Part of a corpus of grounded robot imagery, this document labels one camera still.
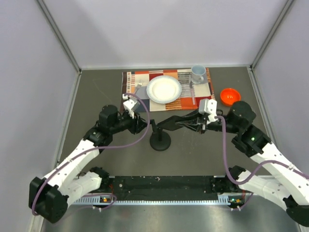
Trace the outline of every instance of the orange bowl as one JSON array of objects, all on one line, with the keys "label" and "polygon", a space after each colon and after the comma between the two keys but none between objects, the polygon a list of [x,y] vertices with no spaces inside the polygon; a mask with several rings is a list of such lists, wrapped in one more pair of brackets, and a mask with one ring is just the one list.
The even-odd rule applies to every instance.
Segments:
[{"label": "orange bowl", "polygon": [[234,102],[240,101],[240,93],[233,88],[225,88],[220,93],[221,101],[224,105],[231,107]]}]

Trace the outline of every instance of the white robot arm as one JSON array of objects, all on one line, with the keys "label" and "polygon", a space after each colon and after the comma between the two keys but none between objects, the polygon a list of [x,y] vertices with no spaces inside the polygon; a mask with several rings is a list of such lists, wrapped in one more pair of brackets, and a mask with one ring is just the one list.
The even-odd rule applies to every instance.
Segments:
[{"label": "white robot arm", "polygon": [[128,99],[124,102],[125,111],[121,115],[116,106],[104,106],[99,120],[76,149],[42,179],[36,177],[31,181],[29,207],[34,215],[39,214],[55,223],[77,199],[108,184],[109,174],[101,168],[92,168],[78,179],[76,176],[103,151],[98,147],[106,147],[112,142],[114,134],[125,130],[137,134],[146,128],[146,121],[133,111],[138,104],[136,99]]},{"label": "white robot arm", "polygon": [[[237,173],[235,176],[231,176],[227,170],[229,180],[242,190],[272,201],[286,210],[293,220],[309,227],[309,176],[301,173],[277,149],[270,138],[252,124],[256,114],[246,102],[234,103],[225,116],[222,111],[221,115],[217,116],[216,107],[215,100],[201,100],[198,110],[185,116],[172,116],[158,123],[158,127],[168,131],[186,127],[201,134],[206,130],[222,131],[224,143],[226,132],[236,134],[232,140],[235,147],[247,157],[263,165],[277,181],[251,175],[249,171],[238,166],[233,168],[234,173]],[[225,167],[228,169],[226,154],[224,160]]]}]

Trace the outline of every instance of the gray table surface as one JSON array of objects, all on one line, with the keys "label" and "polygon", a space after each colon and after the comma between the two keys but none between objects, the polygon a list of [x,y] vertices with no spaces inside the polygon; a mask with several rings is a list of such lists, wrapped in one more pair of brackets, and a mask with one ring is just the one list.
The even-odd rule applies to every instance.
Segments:
[{"label": "gray table surface", "polygon": [[[102,106],[114,104],[120,106],[122,72],[124,70],[93,70],[83,71],[79,83],[66,140],[61,155],[63,160],[77,146],[98,119]],[[210,68],[211,80],[218,109],[228,112],[220,102],[220,92],[227,87],[237,89],[257,117],[254,125],[265,131],[253,87],[246,67]],[[151,118],[160,122],[171,115],[185,115],[190,111],[151,112]],[[149,144],[151,130],[146,138],[137,145],[126,149],[105,150],[91,161],[86,170],[100,166],[110,175],[223,175],[225,174],[222,158],[222,134],[207,131],[200,135],[189,129],[182,128],[168,131],[172,143],[164,152],[154,151]],[[132,135],[125,131],[114,136],[112,145],[125,145],[137,140],[142,133]],[[250,171],[257,166],[251,159],[239,152],[230,142],[235,135],[227,136],[227,153],[230,167],[238,165]],[[261,169],[258,174],[268,174]]]},{"label": "gray table surface", "polygon": [[[102,106],[113,103],[119,107],[122,70],[83,71],[75,105],[64,144],[64,159],[78,144],[84,133],[93,126]],[[253,88],[246,68],[211,68],[216,98],[223,88],[237,89],[242,99],[257,113],[255,125],[265,131]],[[227,107],[218,101],[218,108],[226,113]],[[160,121],[170,115],[184,115],[184,111],[151,113]],[[147,138],[138,145],[122,150],[105,150],[89,167],[102,166],[111,175],[221,175],[222,135],[208,131],[204,135],[181,129],[169,132],[171,147],[156,152]],[[113,145],[131,143],[140,135],[129,132],[115,135]],[[230,166],[240,165],[252,170],[256,164],[228,143]],[[241,211],[231,212],[227,206],[113,206],[99,213],[78,206],[70,207],[68,215],[57,226],[44,222],[42,232],[296,232],[299,227],[277,205],[254,196]]]},{"label": "gray table surface", "polygon": [[45,221],[42,232],[299,231],[280,207],[258,196],[240,212],[231,212],[225,205],[113,206],[101,213],[79,208],[72,206],[68,215],[74,214],[56,226]]}]

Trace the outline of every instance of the gray wall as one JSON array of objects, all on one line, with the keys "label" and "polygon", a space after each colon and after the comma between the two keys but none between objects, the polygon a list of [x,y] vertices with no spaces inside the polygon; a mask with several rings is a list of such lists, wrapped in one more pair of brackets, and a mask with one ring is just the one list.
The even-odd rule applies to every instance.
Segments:
[{"label": "gray wall", "polygon": [[23,232],[28,186],[55,163],[76,72],[34,0],[0,11],[0,231]]},{"label": "gray wall", "polygon": [[287,0],[45,0],[82,68],[251,64]]},{"label": "gray wall", "polygon": [[309,173],[309,1],[296,0],[256,69],[281,151]]}]

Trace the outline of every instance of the cable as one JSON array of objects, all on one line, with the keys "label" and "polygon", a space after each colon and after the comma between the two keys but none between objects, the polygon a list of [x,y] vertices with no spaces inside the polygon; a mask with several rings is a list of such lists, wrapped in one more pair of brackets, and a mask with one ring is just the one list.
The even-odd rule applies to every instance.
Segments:
[{"label": "cable", "polygon": [[81,175],[81,174],[86,175],[86,173],[85,173],[85,172],[80,172],[80,173],[77,175],[77,179],[79,179],[79,177],[80,177],[80,175]]},{"label": "cable", "polygon": [[231,208],[231,211],[234,211],[234,210],[242,210],[247,204],[248,202],[251,200],[251,198],[253,197],[253,193],[250,194],[250,196],[248,197],[248,199],[246,200],[246,202],[242,205],[242,206],[237,206],[237,208]]},{"label": "cable", "polygon": [[86,194],[82,197],[97,197],[97,196],[108,196],[110,193],[92,193],[92,194]]},{"label": "cable", "polygon": [[245,197],[246,197],[246,191],[245,191],[245,190],[243,190],[243,191],[242,191],[241,198],[242,198],[242,199],[245,199]]},{"label": "cable", "polygon": [[[148,132],[148,129],[149,129],[149,126],[150,126],[150,114],[149,114],[149,111],[148,111],[148,109],[147,109],[145,103],[144,103],[138,96],[136,96],[136,95],[133,94],[133,93],[126,93],[126,95],[130,95],[130,96],[135,97],[135,98],[143,105],[143,107],[144,107],[144,109],[145,109],[145,111],[146,111],[146,113],[147,113],[147,127],[146,127],[146,131],[144,132],[144,134],[143,134],[138,140],[136,140],[135,142],[133,142],[133,143],[131,143],[131,144],[121,145],[121,146],[98,146],[98,147],[94,147],[94,148],[88,149],[88,150],[86,150],[86,151],[84,151],[84,152],[82,152],[82,153],[80,153],[80,154],[74,156],[74,157],[72,158],[72,160],[75,160],[75,159],[79,158],[80,156],[82,156],[82,155],[84,155],[84,154],[86,154],[86,153],[88,153],[88,152],[90,152],[90,151],[94,151],[94,150],[127,148],[127,147],[130,147],[130,146],[133,146],[133,145],[137,144],[139,141],[141,141],[141,140],[146,136],[146,134],[147,134],[147,132]],[[58,172],[60,172],[60,171],[61,171],[64,167],[66,167],[69,163],[70,163],[70,162],[66,162],[66,163],[64,163],[61,167],[57,167],[57,170],[55,170],[55,171],[43,182],[42,186],[39,188],[37,194],[35,195],[35,198],[34,198],[34,201],[33,201],[32,207],[31,207],[31,211],[32,211],[32,214],[33,214],[34,216],[39,215],[39,214],[37,214],[37,213],[35,212],[35,206],[36,206],[36,204],[37,204],[37,201],[38,201],[38,198],[39,198],[40,194],[41,194],[42,191],[43,191],[43,188],[47,185],[47,183],[48,183]]]},{"label": "cable", "polygon": [[[228,164],[227,164],[227,155],[226,155],[226,122],[225,122],[225,118],[223,116],[216,116],[215,118],[218,118],[218,119],[221,119],[222,121],[222,138],[223,138],[223,163],[224,163],[224,167],[225,167],[225,171],[226,171],[226,175],[228,177],[228,179],[235,185],[243,185],[245,183],[247,183],[255,174],[256,172],[264,165],[264,164],[267,164],[267,163],[275,163],[275,164],[279,164],[285,168],[289,168],[289,165],[286,165],[285,163],[282,163],[282,162],[279,162],[279,161],[276,161],[276,160],[266,160],[266,161],[263,161],[261,162],[257,167],[256,169],[243,181],[236,181],[229,169],[228,169]],[[293,170],[293,172],[299,174],[300,176],[306,178],[306,179],[309,179],[309,175],[307,174],[304,174],[298,170]]]},{"label": "cable", "polygon": [[[114,194],[100,194],[100,195],[93,195],[93,196],[102,196],[102,197],[112,197],[113,199],[113,202],[110,203],[109,205],[107,205],[106,207],[104,208],[99,208],[99,211],[103,211],[103,210],[106,210],[108,208],[110,208],[113,204],[115,204],[115,202],[117,201],[117,197],[114,195]],[[95,206],[92,206],[92,205],[87,205],[87,206],[83,206],[83,207],[79,207],[78,209],[74,210],[73,212],[70,212],[69,214],[65,214],[58,222],[56,222],[55,224],[53,224],[53,226],[57,226],[59,225],[61,222],[63,222],[65,219],[71,217],[73,214],[75,214],[76,212],[82,210],[82,209],[86,209],[86,208],[97,208]]]}]

